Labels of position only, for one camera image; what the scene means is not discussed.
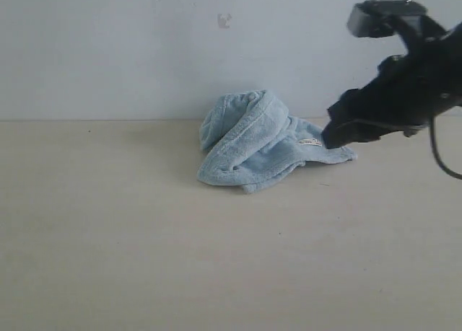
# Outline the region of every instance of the crumpled towel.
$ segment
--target crumpled towel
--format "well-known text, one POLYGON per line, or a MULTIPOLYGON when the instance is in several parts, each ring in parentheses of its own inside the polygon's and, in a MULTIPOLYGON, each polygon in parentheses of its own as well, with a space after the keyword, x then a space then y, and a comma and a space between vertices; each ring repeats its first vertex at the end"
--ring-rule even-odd
POLYGON ((242 186, 246 193, 271 187, 306 162, 338 164, 357 155, 347 147, 328 150, 321 129, 289 115, 268 90, 221 97, 199 131, 208 151, 197 178, 208 185, 242 186))

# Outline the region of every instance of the towel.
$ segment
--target towel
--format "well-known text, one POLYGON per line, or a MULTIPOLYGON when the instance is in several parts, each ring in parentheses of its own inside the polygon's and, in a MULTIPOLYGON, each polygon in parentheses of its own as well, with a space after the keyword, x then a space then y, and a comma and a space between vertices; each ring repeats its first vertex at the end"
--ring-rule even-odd
POLYGON ((289 114, 269 90, 220 97, 199 130, 208 154, 197 178, 214 186, 241 186, 246 193, 271 187, 306 162, 338 164, 357 155, 328 150, 321 128, 289 114))

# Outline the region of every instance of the towel label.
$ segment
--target towel label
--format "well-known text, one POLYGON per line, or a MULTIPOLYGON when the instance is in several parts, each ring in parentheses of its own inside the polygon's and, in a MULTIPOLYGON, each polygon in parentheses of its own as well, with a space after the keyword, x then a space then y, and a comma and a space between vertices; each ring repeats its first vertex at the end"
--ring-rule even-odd
POLYGON ((315 139, 315 138, 306 138, 305 140, 298 141, 298 143, 300 145, 311 145, 311 146, 321 146, 321 147, 323 145, 318 139, 315 139))

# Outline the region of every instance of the wall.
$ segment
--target wall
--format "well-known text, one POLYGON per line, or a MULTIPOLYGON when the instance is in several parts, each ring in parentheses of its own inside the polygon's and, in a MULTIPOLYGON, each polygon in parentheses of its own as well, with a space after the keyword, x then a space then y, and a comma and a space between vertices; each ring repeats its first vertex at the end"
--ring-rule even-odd
MULTIPOLYGON (((403 51, 349 35, 358 1, 0 0, 0 119, 201 118, 255 88, 323 115, 403 51)), ((462 19, 460 0, 417 1, 462 19)))

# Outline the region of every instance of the black cable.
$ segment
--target black cable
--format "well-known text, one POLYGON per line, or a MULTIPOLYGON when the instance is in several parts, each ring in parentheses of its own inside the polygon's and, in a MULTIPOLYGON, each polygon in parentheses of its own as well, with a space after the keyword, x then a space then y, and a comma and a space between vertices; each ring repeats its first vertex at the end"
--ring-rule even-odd
POLYGON ((435 130, 435 117, 430 118, 430 143, 432 145, 432 153, 436 163, 446 174, 454 177, 458 180, 462 180, 462 174, 458 174, 451 170, 441 159, 440 152, 438 151, 438 145, 436 142, 436 130, 435 130))

